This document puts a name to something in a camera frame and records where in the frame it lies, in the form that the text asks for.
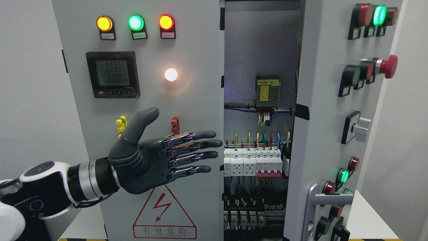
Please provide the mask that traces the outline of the dark grey robot left hand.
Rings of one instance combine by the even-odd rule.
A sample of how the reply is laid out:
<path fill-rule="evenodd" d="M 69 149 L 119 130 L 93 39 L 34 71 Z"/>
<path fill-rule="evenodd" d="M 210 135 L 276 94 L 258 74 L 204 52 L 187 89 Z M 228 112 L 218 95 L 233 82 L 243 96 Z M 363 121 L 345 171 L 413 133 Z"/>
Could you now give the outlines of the dark grey robot left hand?
<path fill-rule="evenodd" d="M 159 116 L 152 107 L 131 120 L 109 152 L 109 162 L 116 171 L 120 186 L 131 194 L 142 194 L 181 177 L 208 173 L 209 166 L 193 166 L 199 160 L 218 157 L 216 151 L 204 151 L 223 145 L 211 130 L 186 132 L 140 142 L 145 128 Z"/>

